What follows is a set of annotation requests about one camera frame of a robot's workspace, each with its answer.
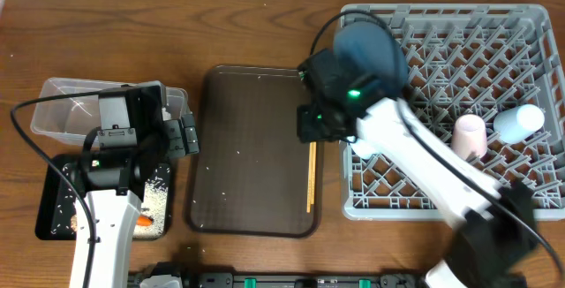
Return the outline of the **brown food scrap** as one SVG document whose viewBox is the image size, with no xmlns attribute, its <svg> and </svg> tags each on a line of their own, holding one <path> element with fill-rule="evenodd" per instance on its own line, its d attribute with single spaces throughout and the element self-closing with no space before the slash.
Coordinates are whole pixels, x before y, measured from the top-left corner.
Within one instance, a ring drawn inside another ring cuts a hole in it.
<svg viewBox="0 0 565 288">
<path fill-rule="evenodd" d="M 73 215 L 71 217 L 70 227 L 74 232 L 76 232 L 78 230 L 78 218 L 77 218 L 76 215 Z"/>
</svg>

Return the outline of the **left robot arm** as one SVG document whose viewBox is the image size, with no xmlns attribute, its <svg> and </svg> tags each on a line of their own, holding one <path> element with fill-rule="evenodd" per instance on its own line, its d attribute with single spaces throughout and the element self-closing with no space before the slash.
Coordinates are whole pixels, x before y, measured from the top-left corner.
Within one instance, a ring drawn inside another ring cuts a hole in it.
<svg viewBox="0 0 565 288">
<path fill-rule="evenodd" d="M 200 151 L 193 116 L 167 120 L 159 81 L 97 93 L 101 124 L 85 138 L 72 174 L 77 232 L 70 285 L 124 287 L 146 182 L 161 164 Z"/>
</svg>

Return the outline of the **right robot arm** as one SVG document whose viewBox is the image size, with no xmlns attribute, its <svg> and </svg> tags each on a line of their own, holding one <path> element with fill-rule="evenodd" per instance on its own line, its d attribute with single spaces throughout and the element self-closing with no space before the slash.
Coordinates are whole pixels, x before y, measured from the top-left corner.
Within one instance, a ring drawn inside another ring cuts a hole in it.
<svg viewBox="0 0 565 288">
<path fill-rule="evenodd" d="M 384 71 L 347 67 L 329 49 L 310 55 L 298 75 L 312 101 L 298 109 L 303 142 L 361 142 L 382 153 L 432 201 L 454 231 L 443 259 L 424 276 L 427 287 L 509 287 L 509 270 L 544 240 L 532 191 L 501 186 L 461 159 L 411 112 L 402 97 L 408 66 L 387 52 Z"/>
</svg>

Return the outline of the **orange carrot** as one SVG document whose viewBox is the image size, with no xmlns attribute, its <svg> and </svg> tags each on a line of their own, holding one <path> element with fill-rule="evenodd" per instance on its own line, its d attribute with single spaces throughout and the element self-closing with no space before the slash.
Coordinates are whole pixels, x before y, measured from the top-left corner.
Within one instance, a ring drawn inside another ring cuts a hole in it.
<svg viewBox="0 0 565 288">
<path fill-rule="evenodd" d="M 153 220 L 148 216 L 139 216 L 136 225 L 140 227 L 149 227 L 153 224 Z"/>
</svg>

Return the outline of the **wooden chopstick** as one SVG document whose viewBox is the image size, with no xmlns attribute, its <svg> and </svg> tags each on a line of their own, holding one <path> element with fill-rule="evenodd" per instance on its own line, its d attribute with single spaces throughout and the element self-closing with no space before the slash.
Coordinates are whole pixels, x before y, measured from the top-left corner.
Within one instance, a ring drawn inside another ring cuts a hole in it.
<svg viewBox="0 0 565 288">
<path fill-rule="evenodd" d="M 315 142 L 311 142 L 309 145 L 309 166 L 308 166 L 308 180 L 307 180 L 307 202 L 306 202 L 306 212 L 308 214 L 311 213 L 311 206 L 313 203 L 313 196 L 312 196 L 312 189 L 313 189 L 313 181 L 315 180 L 315 173 L 314 173 L 314 169 L 315 169 L 315 149 L 316 149 L 316 143 Z"/>
<path fill-rule="evenodd" d="M 317 160 L 317 143 L 312 142 L 310 144 L 310 169 L 309 169 L 309 188 L 310 188 L 310 195 L 309 195 L 309 207 L 311 208 L 315 203 L 315 180 L 316 180 L 316 160 Z"/>
</svg>

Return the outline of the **pink cup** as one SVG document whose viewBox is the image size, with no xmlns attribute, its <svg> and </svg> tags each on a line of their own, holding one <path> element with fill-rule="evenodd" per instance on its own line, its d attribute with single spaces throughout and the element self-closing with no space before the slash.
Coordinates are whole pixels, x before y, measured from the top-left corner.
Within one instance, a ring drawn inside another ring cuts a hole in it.
<svg viewBox="0 0 565 288">
<path fill-rule="evenodd" d="M 473 114 L 459 117 L 454 124 L 450 147 L 465 161 L 483 157 L 487 151 L 484 120 Z"/>
</svg>

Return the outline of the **light blue cup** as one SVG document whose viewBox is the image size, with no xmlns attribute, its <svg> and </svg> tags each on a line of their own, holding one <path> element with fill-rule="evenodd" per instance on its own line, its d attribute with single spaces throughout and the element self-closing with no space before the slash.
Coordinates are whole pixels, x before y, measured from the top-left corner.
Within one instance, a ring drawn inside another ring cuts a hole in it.
<svg viewBox="0 0 565 288">
<path fill-rule="evenodd" d="M 525 104 L 499 113 L 493 129 L 502 142 L 516 144 L 533 135 L 544 123 L 543 111 L 536 105 Z"/>
</svg>

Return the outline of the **dark blue plate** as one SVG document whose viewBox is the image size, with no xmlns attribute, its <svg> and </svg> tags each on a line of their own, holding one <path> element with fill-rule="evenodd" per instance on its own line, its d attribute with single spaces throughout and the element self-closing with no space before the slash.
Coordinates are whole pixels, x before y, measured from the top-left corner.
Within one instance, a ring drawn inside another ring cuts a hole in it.
<svg viewBox="0 0 565 288">
<path fill-rule="evenodd" d="M 398 97 L 409 67 L 399 43 L 385 29 L 359 21 L 340 30 L 333 50 L 348 73 L 348 96 L 369 105 Z"/>
</svg>

